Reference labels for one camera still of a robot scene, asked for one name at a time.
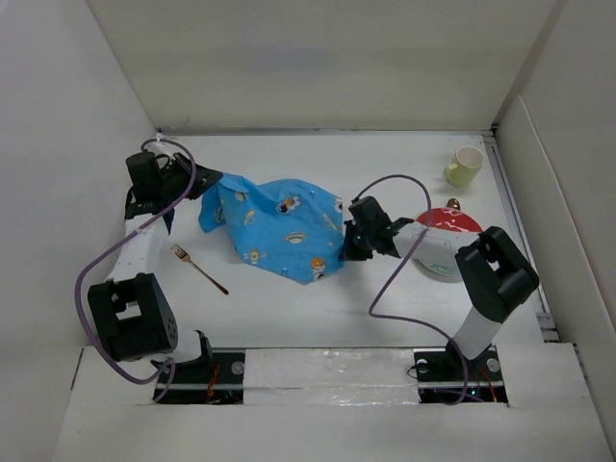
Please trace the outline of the blue space-print cloth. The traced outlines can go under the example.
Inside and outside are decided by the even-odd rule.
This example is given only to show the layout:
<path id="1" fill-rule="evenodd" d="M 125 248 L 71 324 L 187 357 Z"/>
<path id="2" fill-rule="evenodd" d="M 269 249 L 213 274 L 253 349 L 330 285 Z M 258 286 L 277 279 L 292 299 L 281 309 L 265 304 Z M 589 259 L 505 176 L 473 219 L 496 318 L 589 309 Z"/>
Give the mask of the blue space-print cloth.
<path id="1" fill-rule="evenodd" d="M 343 200 L 300 179 L 255 184 L 225 173 L 201 196 L 198 223 L 223 227 L 240 260 L 300 284 L 344 267 Z"/>

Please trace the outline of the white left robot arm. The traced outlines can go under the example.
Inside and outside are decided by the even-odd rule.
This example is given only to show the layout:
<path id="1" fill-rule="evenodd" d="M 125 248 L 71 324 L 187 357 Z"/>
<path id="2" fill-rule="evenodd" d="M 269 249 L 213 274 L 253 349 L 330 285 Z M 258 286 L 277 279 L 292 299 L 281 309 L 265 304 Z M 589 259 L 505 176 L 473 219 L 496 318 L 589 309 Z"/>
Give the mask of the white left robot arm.
<path id="1" fill-rule="evenodd" d="M 110 274 L 88 290 L 96 347 L 113 367 L 148 358 L 159 372 L 182 370 L 204 381 L 215 367 L 209 340 L 199 330 L 178 327 L 155 271 L 175 206 L 200 198 L 222 174 L 179 152 L 144 150 L 128 157 L 126 166 L 132 185 L 124 205 L 125 237 Z"/>

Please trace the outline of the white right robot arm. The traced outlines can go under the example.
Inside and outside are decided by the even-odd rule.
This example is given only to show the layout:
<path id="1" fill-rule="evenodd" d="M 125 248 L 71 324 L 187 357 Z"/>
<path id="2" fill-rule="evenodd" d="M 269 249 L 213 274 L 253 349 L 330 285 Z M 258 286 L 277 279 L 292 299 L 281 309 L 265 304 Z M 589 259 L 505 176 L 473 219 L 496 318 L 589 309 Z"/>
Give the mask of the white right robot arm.
<path id="1" fill-rule="evenodd" d="M 531 263 L 502 228 L 469 228 L 473 220 L 455 208 L 431 208 L 417 218 L 392 220 L 375 197 L 365 196 L 353 199 L 349 211 L 341 261 L 364 262 L 375 253 L 400 260 L 370 313 L 411 260 L 464 284 L 472 307 L 448 339 L 445 367 L 455 378 L 468 378 L 514 310 L 538 289 Z"/>

